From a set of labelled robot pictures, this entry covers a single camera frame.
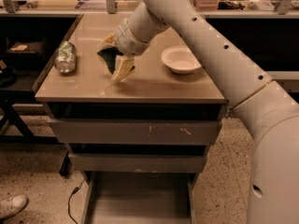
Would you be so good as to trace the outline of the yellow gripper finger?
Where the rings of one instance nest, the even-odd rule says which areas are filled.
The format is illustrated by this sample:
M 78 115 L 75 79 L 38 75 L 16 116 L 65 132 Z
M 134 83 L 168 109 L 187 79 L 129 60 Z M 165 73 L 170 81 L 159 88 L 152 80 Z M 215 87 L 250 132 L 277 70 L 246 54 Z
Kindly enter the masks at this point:
M 106 36 L 100 44 L 100 49 L 109 49 L 114 48 L 117 46 L 117 42 L 115 39 L 115 33 L 111 33 L 108 36 Z
M 135 58 L 133 56 L 116 56 L 115 71 L 112 74 L 112 81 L 120 82 L 129 77 L 135 69 Z

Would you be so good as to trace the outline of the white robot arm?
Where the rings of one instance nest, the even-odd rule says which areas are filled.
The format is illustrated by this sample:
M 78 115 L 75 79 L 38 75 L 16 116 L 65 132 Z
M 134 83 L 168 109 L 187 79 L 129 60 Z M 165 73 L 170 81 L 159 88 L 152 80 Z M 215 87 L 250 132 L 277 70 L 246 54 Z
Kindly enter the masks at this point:
M 222 36 L 189 0 L 143 0 L 101 44 L 116 80 L 132 73 L 157 34 L 173 28 L 213 79 L 255 146 L 248 224 L 299 224 L 299 104 Z

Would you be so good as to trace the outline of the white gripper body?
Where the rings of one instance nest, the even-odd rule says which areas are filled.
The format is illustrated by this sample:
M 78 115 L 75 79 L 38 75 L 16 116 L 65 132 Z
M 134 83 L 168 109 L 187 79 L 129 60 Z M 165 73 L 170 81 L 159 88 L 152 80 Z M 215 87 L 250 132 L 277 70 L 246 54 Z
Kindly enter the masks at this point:
M 119 52 L 127 56 L 140 56 L 150 46 L 149 42 L 140 41 L 133 35 L 127 19 L 117 27 L 115 42 Z

